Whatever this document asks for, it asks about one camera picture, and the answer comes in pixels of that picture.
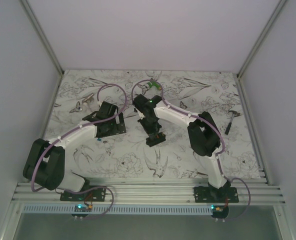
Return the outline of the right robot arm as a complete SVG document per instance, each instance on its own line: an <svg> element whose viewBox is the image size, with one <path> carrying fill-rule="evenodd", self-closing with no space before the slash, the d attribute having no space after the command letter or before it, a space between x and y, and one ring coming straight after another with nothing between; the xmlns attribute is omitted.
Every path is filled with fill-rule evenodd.
<svg viewBox="0 0 296 240"><path fill-rule="evenodd" d="M208 174L210 198L214 202L222 202L228 195L226 188L230 187L230 181L225 176L219 154L219 149L224 149L224 141L221 134L208 112L197 114L175 107L161 96L155 95L148 99L140 94L132 101L140 119L138 122L148 135L146 144L153 147L166 140L166 136L160 132L159 120L168 121L186 129L190 146L193 152L201 157L207 157L204 163Z"/></svg>

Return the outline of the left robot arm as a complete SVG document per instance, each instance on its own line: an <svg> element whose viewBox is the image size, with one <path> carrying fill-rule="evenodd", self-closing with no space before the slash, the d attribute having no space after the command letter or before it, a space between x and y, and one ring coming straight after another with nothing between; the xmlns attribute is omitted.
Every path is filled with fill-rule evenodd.
<svg viewBox="0 0 296 240"><path fill-rule="evenodd" d="M63 136L49 140L38 138L30 148L23 177L47 190L72 191L77 200L86 200L90 188L85 185L83 176L74 173L69 157L80 153L86 141L125 133L123 111L123 108L119 110L116 105L104 101L98 111L85 116Z"/></svg>

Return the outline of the black fuse box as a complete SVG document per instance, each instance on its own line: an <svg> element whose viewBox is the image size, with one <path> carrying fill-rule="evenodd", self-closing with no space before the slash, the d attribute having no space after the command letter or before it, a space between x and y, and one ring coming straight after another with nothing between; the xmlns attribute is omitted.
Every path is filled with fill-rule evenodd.
<svg viewBox="0 0 296 240"><path fill-rule="evenodd" d="M149 147L153 147L158 145L166 140L166 135L163 132L159 132L157 134L152 134L146 139L146 144Z"/></svg>

